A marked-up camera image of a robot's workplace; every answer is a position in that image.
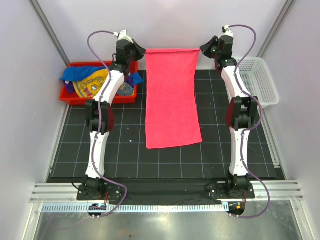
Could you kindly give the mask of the pink microfiber towel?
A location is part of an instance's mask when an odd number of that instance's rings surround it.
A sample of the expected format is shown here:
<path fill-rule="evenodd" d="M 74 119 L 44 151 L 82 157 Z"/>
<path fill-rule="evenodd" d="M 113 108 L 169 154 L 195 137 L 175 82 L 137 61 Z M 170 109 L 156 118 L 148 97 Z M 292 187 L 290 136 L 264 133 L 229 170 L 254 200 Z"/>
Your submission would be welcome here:
<path fill-rule="evenodd" d="M 147 50 L 148 149 L 183 147 L 203 141 L 195 97 L 199 53 L 198 48 Z"/>

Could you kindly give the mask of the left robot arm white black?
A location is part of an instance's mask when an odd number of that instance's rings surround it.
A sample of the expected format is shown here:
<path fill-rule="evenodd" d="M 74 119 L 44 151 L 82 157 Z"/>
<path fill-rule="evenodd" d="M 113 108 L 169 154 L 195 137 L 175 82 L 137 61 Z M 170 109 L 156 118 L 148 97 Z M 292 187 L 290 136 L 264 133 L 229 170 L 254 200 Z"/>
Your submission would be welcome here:
<path fill-rule="evenodd" d="M 141 60 L 146 50 L 128 36 L 118 37 L 115 61 L 106 66 L 107 76 L 101 89 L 85 103 L 86 124 L 90 131 L 90 153 L 87 170 L 83 177 L 79 193 L 101 200 L 107 193 L 105 185 L 105 153 L 107 140 L 114 128 L 115 116 L 112 110 L 113 100 L 125 83 L 133 62 Z"/>

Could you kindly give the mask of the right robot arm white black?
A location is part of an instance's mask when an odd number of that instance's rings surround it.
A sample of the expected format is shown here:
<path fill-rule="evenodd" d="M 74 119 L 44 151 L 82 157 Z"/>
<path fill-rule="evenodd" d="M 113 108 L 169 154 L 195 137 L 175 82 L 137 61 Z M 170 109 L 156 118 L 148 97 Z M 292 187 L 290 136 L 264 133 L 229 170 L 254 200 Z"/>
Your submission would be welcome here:
<path fill-rule="evenodd" d="M 221 196 L 230 199 L 253 199 L 255 194 L 246 169 L 250 135 L 247 129 L 255 123 L 258 104 L 243 93 L 247 88 L 241 78 L 235 76 L 238 70 L 237 61 L 233 58 L 233 42 L 233 34 L 225 32 L 221 36 L 214 36 L 201 46 L 200 50 L 206 57 L 214 59 L 215 68 L 225 83 L 229 100 L 225 123 L 231 137 L 231 161 L 226 183 L 219 186 L 224 190 Z"/>

